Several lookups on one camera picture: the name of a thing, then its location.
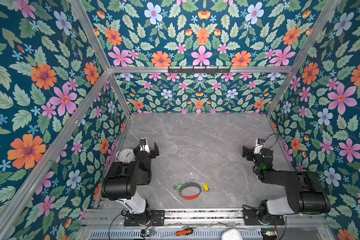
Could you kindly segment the green capped key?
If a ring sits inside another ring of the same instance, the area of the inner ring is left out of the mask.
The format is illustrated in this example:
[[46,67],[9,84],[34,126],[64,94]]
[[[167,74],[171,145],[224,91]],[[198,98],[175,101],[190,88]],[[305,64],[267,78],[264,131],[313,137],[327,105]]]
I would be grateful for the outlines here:
[[179,191],[182,186],[183,186],[183,184],[175,185],[175,186],[173,186],[173,187],[170,189],[170,191],[171,191],[171,190]]

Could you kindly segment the metal keyring disc red grip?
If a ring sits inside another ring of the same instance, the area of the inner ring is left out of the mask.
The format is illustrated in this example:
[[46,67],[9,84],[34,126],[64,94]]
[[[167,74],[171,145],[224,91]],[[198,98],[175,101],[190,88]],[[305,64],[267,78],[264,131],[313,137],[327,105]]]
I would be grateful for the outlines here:
[[183,184],[183,186],[177,192],[180,195],[180,197],[183,198],[184,200],[187,201],[196,200],[203,192],[203,187],[194,181],[187,181],[185,183],[180,183],[180,184]]

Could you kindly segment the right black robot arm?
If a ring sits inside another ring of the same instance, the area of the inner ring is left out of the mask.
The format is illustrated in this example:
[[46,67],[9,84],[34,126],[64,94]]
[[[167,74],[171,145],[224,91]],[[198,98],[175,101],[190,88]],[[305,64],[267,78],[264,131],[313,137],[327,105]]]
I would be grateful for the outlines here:
[[283,216],[294,214],[321,215],[331,210],[331,203],[312,172],[280,171],[273,168],[273,151],[263,144],[249,149],[243,147],[242,157],[253,162],[253,172],[264,184],[282,186],[286,195],[263,200],[252,219],[261,224],[284,224]]

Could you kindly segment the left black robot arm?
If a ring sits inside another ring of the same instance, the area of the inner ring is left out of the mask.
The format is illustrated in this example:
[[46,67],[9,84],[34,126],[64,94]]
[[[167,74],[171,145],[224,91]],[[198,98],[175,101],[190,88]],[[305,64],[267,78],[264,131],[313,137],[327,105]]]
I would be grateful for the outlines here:
[[132,215],[148,214],[148,201],[137,192],[137,186],[149,185],[152,180],[152,159],[159,156],[154,144],[151,150],[145,139],[134,148],[116,154],[117,161],[108,170],[101,188],[101,195],[110,201],[122,204]]

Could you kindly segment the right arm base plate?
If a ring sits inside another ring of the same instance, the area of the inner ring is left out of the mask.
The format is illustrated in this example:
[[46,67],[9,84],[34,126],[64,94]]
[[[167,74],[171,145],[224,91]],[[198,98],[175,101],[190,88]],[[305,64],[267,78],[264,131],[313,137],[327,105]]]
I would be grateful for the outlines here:
[[243,219],[246,226],[284,226],[285,219],[281,215],[261,215],[253,209],[243,209]]

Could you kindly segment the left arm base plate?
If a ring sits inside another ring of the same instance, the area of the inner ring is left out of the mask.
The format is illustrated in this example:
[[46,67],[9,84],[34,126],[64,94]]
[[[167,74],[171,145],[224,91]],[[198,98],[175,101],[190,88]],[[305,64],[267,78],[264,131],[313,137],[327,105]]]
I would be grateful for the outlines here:
[[124,226],[125,227],[162,227],[165,221],[164,210],[149,210],[141,214],[126,213]]

